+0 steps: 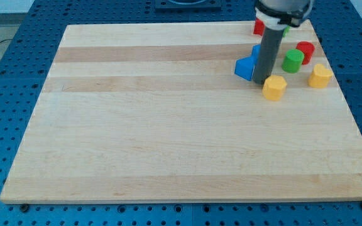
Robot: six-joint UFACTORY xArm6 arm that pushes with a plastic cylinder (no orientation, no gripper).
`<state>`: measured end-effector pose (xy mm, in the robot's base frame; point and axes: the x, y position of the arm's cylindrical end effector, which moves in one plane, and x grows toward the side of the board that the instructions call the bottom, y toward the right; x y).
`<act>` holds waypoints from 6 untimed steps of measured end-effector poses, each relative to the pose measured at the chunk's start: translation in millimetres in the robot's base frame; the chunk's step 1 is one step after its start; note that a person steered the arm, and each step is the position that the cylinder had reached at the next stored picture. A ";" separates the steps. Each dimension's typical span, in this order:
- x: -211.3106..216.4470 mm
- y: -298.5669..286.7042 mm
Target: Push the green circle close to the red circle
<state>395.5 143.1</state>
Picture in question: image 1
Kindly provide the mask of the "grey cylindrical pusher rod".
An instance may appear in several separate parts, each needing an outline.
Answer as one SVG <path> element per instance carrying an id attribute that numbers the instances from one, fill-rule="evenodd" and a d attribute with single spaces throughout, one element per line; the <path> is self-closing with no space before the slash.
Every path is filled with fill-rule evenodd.
<path id="1" fill-rule="evenodd" d="M 280 30 L 265 28 L 252 75 L 252 81 L 255 83 L 263 85 L 265 80 L 271 75 L 282 42 L 284 30 L 285 27 Z"/>

